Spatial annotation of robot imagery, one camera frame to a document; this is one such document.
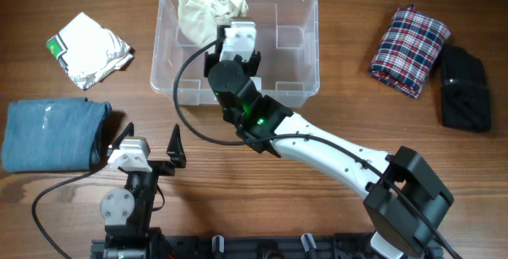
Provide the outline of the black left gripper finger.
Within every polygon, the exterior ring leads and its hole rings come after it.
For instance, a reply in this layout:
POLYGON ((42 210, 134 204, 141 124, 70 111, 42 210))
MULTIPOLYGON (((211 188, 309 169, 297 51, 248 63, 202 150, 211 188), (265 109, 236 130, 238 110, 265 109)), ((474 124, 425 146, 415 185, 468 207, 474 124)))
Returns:
POLYGON ((108 150, 120 149, 121 142, 126 137, 132 137, 133 135, 134 135, 134 124, 130 122, 120 133, 120 135, 108 146, 108 150))
POLYGON ((171 164, 175 168, 185 168, 187 165, 187 159, 183 150, 183 144, 181 142, 180 128, 178 124, 175 124, 171 138, 168 142, 166 154, 168 155, 171 164))

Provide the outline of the cream cloth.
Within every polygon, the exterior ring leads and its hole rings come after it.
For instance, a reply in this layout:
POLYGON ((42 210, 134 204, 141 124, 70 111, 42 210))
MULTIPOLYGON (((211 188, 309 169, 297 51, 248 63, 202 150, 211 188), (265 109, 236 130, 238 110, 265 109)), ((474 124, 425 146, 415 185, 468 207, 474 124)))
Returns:
POLYGON ((245 0, 178 0, 179 28, 191 42, 204 47, 217 38, 217 27, 246 17, 245 0))

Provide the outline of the plaid shirt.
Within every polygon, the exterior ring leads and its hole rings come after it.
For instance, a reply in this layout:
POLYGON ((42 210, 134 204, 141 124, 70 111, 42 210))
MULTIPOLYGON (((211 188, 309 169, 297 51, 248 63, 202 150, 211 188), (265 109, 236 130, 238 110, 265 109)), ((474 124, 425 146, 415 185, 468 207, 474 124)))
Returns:
POLYGON ((414 4, 400 7, 381 38, 368 73, 417 99, 450 36, 447 25, 418 11, 414 4))

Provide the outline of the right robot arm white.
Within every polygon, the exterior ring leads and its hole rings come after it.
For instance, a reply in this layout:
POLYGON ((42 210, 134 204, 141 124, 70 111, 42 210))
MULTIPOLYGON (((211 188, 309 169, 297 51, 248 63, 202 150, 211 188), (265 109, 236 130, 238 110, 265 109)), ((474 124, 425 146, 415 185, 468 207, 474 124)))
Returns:
POLYGON ((263 95, 252 79, 261 60, 255 40, 254 22, 234 21, 218 26, 217 46, 205 54, 204 76, 237 136, 258 153, 307 164, 353 190, 382 257, 420 257, 431 241, 443 244, 437 228, 454 198, 424 158, 405 146, 390 155, 355 145, 263 95))

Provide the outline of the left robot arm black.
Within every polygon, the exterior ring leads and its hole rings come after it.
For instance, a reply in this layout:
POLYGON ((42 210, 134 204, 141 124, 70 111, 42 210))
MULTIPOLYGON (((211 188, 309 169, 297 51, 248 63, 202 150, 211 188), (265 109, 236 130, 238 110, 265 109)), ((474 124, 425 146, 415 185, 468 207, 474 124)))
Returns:
POLYGON ((91 258, 175 258, 176 252, 159 227, 151 227, 156 194, 161 176, 173 176, 177 168, 186 167, 186 157, 175 125, 167 145, 168 160, 149 160, 151 150, 144 137, 134 135, 129 123, 108 147, 107 164, 127 175, 123 188, 108 191, 102 198, 100 213, 105 221, 106 237, 93 241, 91 258))

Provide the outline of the white label in bin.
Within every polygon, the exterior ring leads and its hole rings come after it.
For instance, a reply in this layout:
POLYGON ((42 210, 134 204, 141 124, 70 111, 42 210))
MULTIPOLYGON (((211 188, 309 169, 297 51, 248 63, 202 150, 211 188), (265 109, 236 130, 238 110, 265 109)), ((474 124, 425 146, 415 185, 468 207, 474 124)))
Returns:
POLYGON ((262 79, 260 77, 252 77, 251 81, 254 82, 255 87, 258 91, 262 90, 262 79))

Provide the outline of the white printed folded shirt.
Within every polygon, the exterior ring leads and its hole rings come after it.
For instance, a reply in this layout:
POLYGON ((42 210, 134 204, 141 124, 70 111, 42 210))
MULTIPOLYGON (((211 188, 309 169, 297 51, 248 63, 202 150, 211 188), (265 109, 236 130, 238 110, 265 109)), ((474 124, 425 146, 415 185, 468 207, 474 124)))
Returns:
POLYGON ((78 14, 45 46, 82 90, 93 87, 133 59, 127 42, 85 13, 78 14))

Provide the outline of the blue folded jeans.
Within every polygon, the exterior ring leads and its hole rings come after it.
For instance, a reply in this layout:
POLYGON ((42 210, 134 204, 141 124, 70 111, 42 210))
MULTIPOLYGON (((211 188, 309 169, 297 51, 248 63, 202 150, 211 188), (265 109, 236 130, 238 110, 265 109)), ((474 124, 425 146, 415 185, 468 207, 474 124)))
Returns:
POLYGON ((109 102, 86 98, 30 99, 8 106, 2 167, 15 172, 89 170, 100 163, 109 102))

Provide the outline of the black folded garment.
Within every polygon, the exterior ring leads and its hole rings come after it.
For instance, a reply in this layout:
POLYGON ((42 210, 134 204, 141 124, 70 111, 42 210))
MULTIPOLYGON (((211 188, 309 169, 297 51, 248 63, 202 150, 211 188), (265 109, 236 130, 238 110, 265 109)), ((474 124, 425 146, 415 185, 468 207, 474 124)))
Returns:
POLYGON ((479 58, 463 48, 444 46, 441 82, 443 126, 477 133, 491 130, 491 95, 479 58))

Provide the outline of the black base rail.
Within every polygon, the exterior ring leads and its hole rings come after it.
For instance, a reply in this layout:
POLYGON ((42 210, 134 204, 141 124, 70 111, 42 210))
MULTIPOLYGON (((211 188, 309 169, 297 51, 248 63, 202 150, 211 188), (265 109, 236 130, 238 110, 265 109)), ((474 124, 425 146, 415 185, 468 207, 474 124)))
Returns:
POLYGON ((370 234, 225 238, 167 236, 155 258, 377 258, 370 234))

